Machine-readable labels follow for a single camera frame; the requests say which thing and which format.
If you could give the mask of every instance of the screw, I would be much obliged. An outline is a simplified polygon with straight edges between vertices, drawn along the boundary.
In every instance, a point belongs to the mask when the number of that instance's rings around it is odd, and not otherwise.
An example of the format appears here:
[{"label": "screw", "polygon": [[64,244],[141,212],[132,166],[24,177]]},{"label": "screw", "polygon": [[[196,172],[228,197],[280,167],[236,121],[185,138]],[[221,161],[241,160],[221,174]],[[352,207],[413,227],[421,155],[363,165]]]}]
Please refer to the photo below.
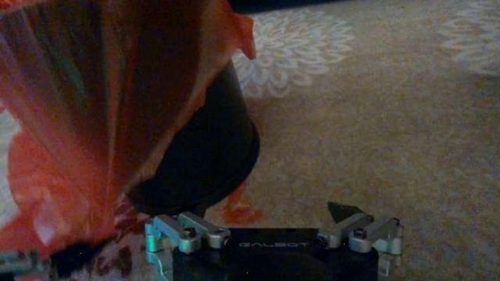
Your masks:
[{"label": "screw", "polygon": [[223,243],[221,243],[223,248],[228,247],[229,242],[231,242],[231,237],[225,237],[225,238],[224,238],[224,241],[223,241]]},{"label": "screw", "polygon": [[213,231],[215,234],[221,234],[225,231],[225,229],[219,228],[217,230]]},{"label": "screw", "polygon": [[188,237],[188,238],[195,238],[196,237],[196,229],[193,227],[187,227],[184,229],[184,235]]},{"label": "screw", "polygon": [[323,236],[316,236],[316,238],[313,240],[313,243],[315,243],[316,246],[319,246],[321,248],[327,248],[327,246],[328,246],[328,241]]},{"label": "screw", "polygon": [[367,231],[363,228],[356,228],[353,230],[353,236],[364,239],[364,238],[367,238]]}]

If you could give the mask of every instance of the metal clamp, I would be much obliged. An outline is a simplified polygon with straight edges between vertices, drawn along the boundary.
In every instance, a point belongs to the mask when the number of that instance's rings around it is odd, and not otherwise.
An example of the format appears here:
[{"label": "metal clamp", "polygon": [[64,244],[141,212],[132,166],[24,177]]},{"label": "metal clamp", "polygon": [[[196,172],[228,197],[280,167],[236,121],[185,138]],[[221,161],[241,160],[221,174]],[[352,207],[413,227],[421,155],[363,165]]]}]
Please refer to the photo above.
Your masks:
[{"label": "metal clamp", "polygon": [[43,261],[37,252],[0,252],[0,275],[12,276],[53,274],[49,260]]},{"label": "metal clamp", "polygon": [[379,279],[384,280],[401,265],[403,226],[399,219],[384,217],[351,232],[351,250],[368,253],[372,247],[379,251]]},{"label": "metal clamp", "polygon": [[348,238],[349,233],[372,221],[372,216],[357,213],[337,224],[329,223],[325,228],[320,229],[317,237],[325,241],[327,248],[336,249],[343,244],[343,240]]},{"label": "metal clamp", "polygon": [[203,218],[184,212],[177,220],[168,215],[159,215],[145,224],[147,261],[155,266],[160,280],[173,280],[172,251],[191,254],[201,247],[204,239],[208,246],[220,249],[229,239],[231,232],[225,228],[207,222]]}]

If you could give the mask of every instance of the orange plastic bag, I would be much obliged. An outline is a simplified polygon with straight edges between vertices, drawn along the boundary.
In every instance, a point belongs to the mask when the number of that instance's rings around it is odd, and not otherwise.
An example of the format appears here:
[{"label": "orange plastic bag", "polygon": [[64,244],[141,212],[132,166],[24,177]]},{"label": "orange plastic bag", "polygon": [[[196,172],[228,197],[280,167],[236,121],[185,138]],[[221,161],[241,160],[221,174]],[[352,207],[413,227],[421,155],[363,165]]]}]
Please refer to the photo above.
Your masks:
[{"label": "orange plastic bag", "polygon": [[21,131],[0,251],[48,255],[113,234],[117,196],[152,176],[231,55],[255,56],[252,21],[225,0],[3,1],[0,100]]}]

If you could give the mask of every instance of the carpet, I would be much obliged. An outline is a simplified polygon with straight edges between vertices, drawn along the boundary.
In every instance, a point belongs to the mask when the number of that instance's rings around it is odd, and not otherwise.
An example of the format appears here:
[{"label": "carpet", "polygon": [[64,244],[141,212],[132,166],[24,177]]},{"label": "carpet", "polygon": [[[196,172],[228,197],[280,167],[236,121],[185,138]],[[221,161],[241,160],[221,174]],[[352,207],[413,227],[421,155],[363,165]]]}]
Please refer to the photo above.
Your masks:
[{"label": "carpet", "polygon": [[[248,227],[321,227],[327,202],[405,226],[404,280],[499,280],[500,1],[355,0],[252,15],[235,56],[261,153]],[[225,222],[228,202],[207,219]],[[141,220],[72,280],[153,280]]]}]

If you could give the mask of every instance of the white flower pattern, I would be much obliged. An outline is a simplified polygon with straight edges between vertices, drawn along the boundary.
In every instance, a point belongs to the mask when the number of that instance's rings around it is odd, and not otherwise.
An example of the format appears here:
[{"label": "white flower pattern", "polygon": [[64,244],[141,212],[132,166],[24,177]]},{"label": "white flower pattern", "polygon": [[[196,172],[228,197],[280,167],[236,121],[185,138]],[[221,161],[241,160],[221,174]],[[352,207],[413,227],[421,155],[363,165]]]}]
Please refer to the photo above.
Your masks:
[{"label": "white flower pattern", "polygon": [[500,0],[475,1],[444,23],[443,47],[452,60],[477,74],[500,75]]},{"label": "white flower pattern", "polygon": [[347,22],[324,11],[276,11],[253,16],[257,58],[233,57],[243,94],[285,97],[292,86],[308,86],[351,51]]}]

